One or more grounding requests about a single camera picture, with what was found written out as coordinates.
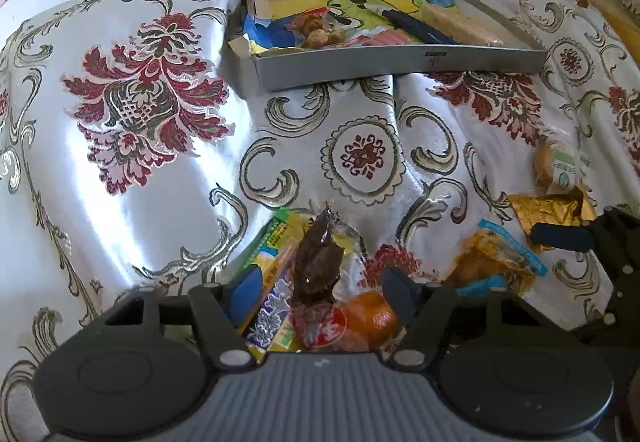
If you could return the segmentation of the light blue snack packet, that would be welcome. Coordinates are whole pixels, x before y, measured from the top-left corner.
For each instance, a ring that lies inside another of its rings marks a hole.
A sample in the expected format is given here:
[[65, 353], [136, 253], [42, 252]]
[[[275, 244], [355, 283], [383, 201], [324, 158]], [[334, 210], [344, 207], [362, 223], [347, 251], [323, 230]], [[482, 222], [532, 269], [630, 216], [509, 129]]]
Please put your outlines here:
[[401, 46], [421, 44], [408, 33], [398, 29], [382, 29], [381, 31], [360, 33], [345, 40], [342, 45], [344, 47], [362, 47], [362, 46]]

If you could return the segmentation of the gold foil wrapper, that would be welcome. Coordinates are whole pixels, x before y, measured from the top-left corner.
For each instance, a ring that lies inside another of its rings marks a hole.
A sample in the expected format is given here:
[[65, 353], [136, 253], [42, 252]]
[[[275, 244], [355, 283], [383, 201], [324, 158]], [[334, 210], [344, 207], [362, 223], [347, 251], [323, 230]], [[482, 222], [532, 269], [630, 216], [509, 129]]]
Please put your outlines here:
[[550, 247], [538, 245], [532, 240], [530, 234], [535, 224], [578, 226], [597, 218], [590, 200], [577, 187], [566, 194], [514, 194], [509, 196], [509, 201], [528, 245], [536, 253], [550, 250]]

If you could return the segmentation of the meatball snack packet red top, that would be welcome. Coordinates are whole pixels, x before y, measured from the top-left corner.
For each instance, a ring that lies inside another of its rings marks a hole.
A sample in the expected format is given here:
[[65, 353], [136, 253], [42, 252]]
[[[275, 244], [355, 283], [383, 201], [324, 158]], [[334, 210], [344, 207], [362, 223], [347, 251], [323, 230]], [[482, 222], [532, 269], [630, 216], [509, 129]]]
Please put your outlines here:
[[303, 50], [343, 46], [360, 27], [360, 20], [333, 12], [303, 12], [285, 25]]

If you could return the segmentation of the dark brown meat snack packet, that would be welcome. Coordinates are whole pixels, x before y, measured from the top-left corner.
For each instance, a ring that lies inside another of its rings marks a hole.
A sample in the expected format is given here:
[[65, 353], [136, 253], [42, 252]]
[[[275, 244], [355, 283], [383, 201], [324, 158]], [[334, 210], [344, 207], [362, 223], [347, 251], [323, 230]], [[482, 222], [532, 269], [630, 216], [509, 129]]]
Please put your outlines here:
[[300, 241], [292, 272], [294, 306], [334, 303], [344, 248], [333, 239], [337, 214], [330, 208], [316, 216]]

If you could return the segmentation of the floral silver bed cover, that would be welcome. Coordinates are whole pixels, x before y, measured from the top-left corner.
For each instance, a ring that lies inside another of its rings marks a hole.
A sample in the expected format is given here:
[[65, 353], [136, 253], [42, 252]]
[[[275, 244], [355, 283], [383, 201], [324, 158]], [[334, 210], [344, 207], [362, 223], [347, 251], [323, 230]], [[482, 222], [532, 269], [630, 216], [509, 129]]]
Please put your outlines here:
[[1, 50], [1, 436], [47, 433], [43, 358], [133, 290], [231, 275], [281, 208], [355, 237], [343, 295], [386, 266], [443, 281], [536, 149], [579, 155], [594, 211], [639, 210], [639, 69], [583, 0], [481, 0], [549, 53], [537, 76], [422, 72], [270, 93], [228, 46], [242, 0], [73, 0]]

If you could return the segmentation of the green yellow snack packet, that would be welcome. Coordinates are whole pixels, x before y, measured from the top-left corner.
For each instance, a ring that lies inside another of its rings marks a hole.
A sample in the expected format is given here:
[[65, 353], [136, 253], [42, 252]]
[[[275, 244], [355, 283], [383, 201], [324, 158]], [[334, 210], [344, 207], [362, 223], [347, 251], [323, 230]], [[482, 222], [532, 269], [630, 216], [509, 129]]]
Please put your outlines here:
[[258, 236], [256, 245], [241, 266], [241, 272], [253, 265], [262, 272], [262, 294], [254, 312], [236, 329], [258, 362], [262, 362], [268, 352], [295, 352], [299, 349], [290, 321], [291, 269], [307, 225], [306, 214], [280, 208]]

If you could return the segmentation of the orange tangerine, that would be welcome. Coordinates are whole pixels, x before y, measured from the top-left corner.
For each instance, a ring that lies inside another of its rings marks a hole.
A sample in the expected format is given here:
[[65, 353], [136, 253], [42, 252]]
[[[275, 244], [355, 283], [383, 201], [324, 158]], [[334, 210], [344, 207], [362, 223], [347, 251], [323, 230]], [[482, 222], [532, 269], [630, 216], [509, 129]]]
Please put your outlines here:
[[369, 291], [341, 305], [346, 331], [338, 341], [347, 352], [375, 351], [393, 338], [398, 319], [382, 293]]

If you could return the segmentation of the navy blue white snack packet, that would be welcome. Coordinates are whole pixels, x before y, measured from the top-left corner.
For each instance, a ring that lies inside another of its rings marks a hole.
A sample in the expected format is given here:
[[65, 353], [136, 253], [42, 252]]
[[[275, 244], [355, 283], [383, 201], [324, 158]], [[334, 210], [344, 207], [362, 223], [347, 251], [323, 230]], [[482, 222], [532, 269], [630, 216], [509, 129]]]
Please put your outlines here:
[[425, 44], [454, 45], [454, 40], [429, 24], [395, 9], [383, 9], [381, 16]]

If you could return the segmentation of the grey tray with cartoon drawing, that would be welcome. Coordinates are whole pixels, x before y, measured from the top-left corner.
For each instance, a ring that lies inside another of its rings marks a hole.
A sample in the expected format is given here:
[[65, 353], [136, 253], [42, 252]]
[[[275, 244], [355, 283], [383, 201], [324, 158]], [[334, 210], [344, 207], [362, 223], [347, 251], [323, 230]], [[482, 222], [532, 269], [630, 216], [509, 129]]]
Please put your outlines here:
[[548, 53], [479, 0], [244, 0], [231, 50], [266, 90], [414, 72], [538, 73]]

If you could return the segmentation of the blue edged brown snack packet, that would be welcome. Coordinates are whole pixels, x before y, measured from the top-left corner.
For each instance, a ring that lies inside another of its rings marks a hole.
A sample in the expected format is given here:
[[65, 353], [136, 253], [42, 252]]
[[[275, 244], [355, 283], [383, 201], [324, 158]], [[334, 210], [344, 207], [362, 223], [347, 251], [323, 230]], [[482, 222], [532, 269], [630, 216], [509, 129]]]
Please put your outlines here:
[[523, 295], [548, 269], [536, 254], [505, 228], [480, 220], [442, 281], [462, 297], [485, 297], [491, 292], [512, 291]]

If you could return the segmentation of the round pastry green label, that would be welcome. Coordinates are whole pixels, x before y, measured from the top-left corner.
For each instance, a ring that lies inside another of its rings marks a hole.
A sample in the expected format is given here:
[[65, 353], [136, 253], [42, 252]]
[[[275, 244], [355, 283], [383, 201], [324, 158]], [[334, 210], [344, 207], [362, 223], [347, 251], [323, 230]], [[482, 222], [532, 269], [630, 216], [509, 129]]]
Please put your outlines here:
[[537, 184], [550, 195], [566, 195], [582, 181], [582, 158], [578, 149], [557, 137], [542, 136], [536, 148], [533, 169]]

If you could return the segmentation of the beige rice cracker bar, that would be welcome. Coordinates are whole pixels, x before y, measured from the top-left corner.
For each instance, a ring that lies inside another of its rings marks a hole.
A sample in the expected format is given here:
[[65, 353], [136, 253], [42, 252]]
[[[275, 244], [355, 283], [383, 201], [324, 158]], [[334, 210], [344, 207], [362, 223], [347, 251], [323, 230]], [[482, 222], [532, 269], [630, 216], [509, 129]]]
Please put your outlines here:
[[428, 24], [459, 44], [480, 46], [519, 46], [523, 44], [522, 40], [508, 30], [465, 15], [457, 7], [442, 7], [426, 2], [420, 7], [418, 17], [424, 24]]

